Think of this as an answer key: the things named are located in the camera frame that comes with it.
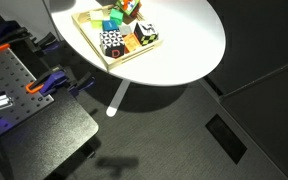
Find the wooden block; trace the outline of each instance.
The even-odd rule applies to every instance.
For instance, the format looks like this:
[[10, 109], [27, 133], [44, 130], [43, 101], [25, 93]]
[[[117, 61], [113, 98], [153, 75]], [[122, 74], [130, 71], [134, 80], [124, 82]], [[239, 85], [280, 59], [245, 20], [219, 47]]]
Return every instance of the wooden block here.
[[110, 20], [114, 20], [117, 25], [121, 25], [123, 22], [123, 13], [117, 9], [112, 9], [110, 14]]
[[100, 33], [101, 49], [103, 54], [112, 58], [124, 55], [125, 42], [121, 33], [117, 30]]
[[123, 37], [132, 33], [132, 28], [129, 25], [121, 25], [118, 27], [118, 29]]
[[92, 28], [102, 28], [102, 22], [104, 20], [103, 11], [90, 11], [89, 16]]
[[118, 26], [115, 21], [113, 20], [106, 20], [103, 21], [103, 31], [114, 31], [118, 30]]
[[118, 0], [116, 2], [116, 5], [120, 7], [120, 9], [123, 10], [128, 16], [130, 16], [137, 7], [140, 7], [138, 6], [139, 4], [140, 0]]
[[145, 21], [136, 23], [134, 34], [142, 46], [152, 43], [158, 39], [158, 31], [156, 30], [154, 24], [147, 23]]
[[141, 6], [142, 6], [142, 3], [141, 3], [141, 2], [139, 2], [139, 3], [135, 6], [135, 8], [133, 9], [132, 13], [130, 14], [130, 16], [131, 16], [132, 18], [136, 18], [137, 13], [139, 12]]
[[141, 47], [140, 42], [133, 33], [125, 36], [123, 39], [125, 42], [125, 48], [127, 49], [127, 53], [134, 51], [138, 47]]

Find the black and white block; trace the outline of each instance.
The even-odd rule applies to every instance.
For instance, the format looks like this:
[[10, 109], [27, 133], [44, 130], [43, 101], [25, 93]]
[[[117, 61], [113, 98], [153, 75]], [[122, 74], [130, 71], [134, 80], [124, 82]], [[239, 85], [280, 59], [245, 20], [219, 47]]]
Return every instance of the black and white block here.
[[118, 58], [124, 55], [125, 42], [118, 30], [100, 33], [101, 48], [106, 56]]
[[137, 22], [134, 34], [142, 46], [154, 42], [158, 39], [158, 31], [154, 24], [143, 22]]

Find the wall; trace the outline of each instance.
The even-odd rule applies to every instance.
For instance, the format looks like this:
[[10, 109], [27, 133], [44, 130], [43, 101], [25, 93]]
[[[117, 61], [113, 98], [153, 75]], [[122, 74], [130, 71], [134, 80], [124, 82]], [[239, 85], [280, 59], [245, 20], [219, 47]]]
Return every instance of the wall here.
[[223, 107], [288, 176], [288, 1], [209, 2], [227, 47], [208, 78]]
[[42, 0], [0, 0], [0, 14], [5, 20], [18, 21], [38, 40], [48, 32], [56, 35]]

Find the wooden tray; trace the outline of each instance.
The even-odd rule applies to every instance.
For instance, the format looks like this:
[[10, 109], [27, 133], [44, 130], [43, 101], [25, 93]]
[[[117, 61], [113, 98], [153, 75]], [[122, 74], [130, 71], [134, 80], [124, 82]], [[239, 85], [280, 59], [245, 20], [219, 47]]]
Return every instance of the wooden tray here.
[[[109, 19], [109, 13], [110, 10], [114, 7], [114, 5], [108, 5], [108, 6], [103, 6], [98, 9], [92, 9], [89, 11], [98, 11], [98, 10], [103, 10], [104, 16], [106, 19]], [[147, 44], [145, 46], [139, 47], [136, 50], [124, 54], [123, 56], [119, 58], [111, 58], [108, 56], [105, 56], [101, 50], [100, 47], [100, 32], [102, 32], [101, 29], [93, 29], [89, 20], [89, 11], [81, 12], [81, 13], [76, 13], [72, 15], [73, 21], [75, 26], [78, 28], [78, 30], [81, 32], [85, 40], [89, 43], [91, 48], [94, 50], [94, 52], [97, 54], [97, 56], [103, 61], [105, 67], [107, 70], [111, 70], [114, 67], [121, 65], [143, 53], [149, 53], [152, 49], [158, 47], [159, 45], [162, 44], [162, 40], [160, 38], [159, 34], [159, 39]], [[128, 19], [124, 18], [123, 24], [128, 24], [131, 26], [132, 30], [134, 30], [136, 22], [138, 21], [144, 21], [143, 15], [138, 12], [137, 17], [135, 19]]]

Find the black table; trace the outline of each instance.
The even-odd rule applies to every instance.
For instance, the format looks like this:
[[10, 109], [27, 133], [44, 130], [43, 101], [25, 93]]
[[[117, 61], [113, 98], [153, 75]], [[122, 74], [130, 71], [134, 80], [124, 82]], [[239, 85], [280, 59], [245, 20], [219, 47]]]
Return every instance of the black table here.
[[[29, 70], [40, 66], [32, 68], [35, 76], [45, 69], [24, 43], [12, 47], [20, 59], [25, 54]], [[0, 179], [44, 179], [98, 131], [97, 123], [65, 89], [52, 96], [52, 104], [0, 137]]]

